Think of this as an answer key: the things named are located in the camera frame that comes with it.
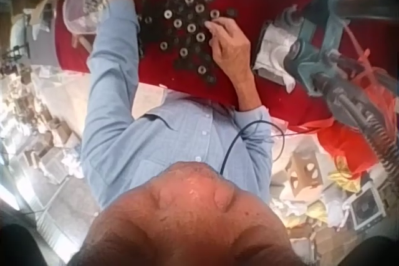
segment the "finger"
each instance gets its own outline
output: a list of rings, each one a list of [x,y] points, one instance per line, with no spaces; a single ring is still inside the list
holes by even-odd
[[[243,31],[239,28],[236,21],[230,18],[220,17],[214,19],[213,22],[220,24],[226,28],[228,34],[232,37],[236,36],[237,34],[244,34]]]
[[[219,42],[224,45],[231,41],[231,36],[227,33],[226,29],[214,22],[205,22],[205,27],[209,29],[213,37],[217,37]]]
[[[220,59],[222,56],[222,47],[221,44],[219,43],[219,40],[217,37],[212,38],[209,41],[209,45],[212,48],[212,54],[213,54],[213,59]]]

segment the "man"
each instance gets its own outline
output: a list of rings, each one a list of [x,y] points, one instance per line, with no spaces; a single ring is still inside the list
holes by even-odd
[[[138,22],[132,0],[112,0],[89,59],[84,173],[102,213],[70,265],[302,265],[265,204],[271,176],[270,120],[237,24],[207,22],[215,62],[233,83],[238,110],[166,99],[133,120]]]

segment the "light blue shirt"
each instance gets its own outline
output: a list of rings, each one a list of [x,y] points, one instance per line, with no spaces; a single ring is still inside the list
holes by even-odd
[[[239,130],[255,120],[270,121],[265,107],[237,112],[190,97],[167,98],[134,120],[138,30],[133,1],[112,0],[87,62],[91,87],[82,164],[102,209],[178,161],[204,162],[219,172]],[[251,126],[235,143],[223,176],[267,201],[272,144],[270,125]]]

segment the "black cable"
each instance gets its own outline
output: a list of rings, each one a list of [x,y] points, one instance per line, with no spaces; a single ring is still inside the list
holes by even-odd
[[[278,136],[282,136],[282,146],[281,146],[281,151],[280,154],[277,156],[277,158],[273,161],[276,162],[278,159],[280,159],[282,152],[284,151],[284,147],[286,145],[286,136],[284,135],[284,132],[275,124],[269,122],[269,121],[264,121],[264,120],[256,120],[253,121],[251,123],[249,123],[248,125],[246,125],[244,128],[242,128],[236,135],[236,137],[234,137],[233,142],[231,143],[230,147],[227,150],[226,156],[223,159],[223,163],[222,163],[222,167],[220,169],[220,175],[223,175],[224,173],[224,169],[226,167],[226,163],[227,163],[227,159],[229,158],[230,152],[233,149],[234,144],[236,143],[236,141],[238,140],[238,138],[241,136],[241,134],[247,130],[250,126],[255,125],[255,124],[259,124],[259,123],[264,123],[264,124],[268,124],[273,126],[274,128],[276,128],[277,130],[279,130],[281,132],[281,135],[274,135],[272,137],[278,137]]]

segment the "shirt sleeve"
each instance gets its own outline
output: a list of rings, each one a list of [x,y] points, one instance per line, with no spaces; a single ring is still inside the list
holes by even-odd
[[[234,112],[234,121],[240,130],[258,120],[271,122],[269,111],[265,106],[248,112]],[[245,142],[251,157],[259,190],[263,194],[268,193],[271,182],[272,147],[274,144],[271,137],[271,125],[265,123],[253,124],[243,131],[241,138]]]
[[[91,83],[82,140],[84,164],[105,153],[133,121],[138,87],[137,32],[133,0],[111,0],[87,61]]]

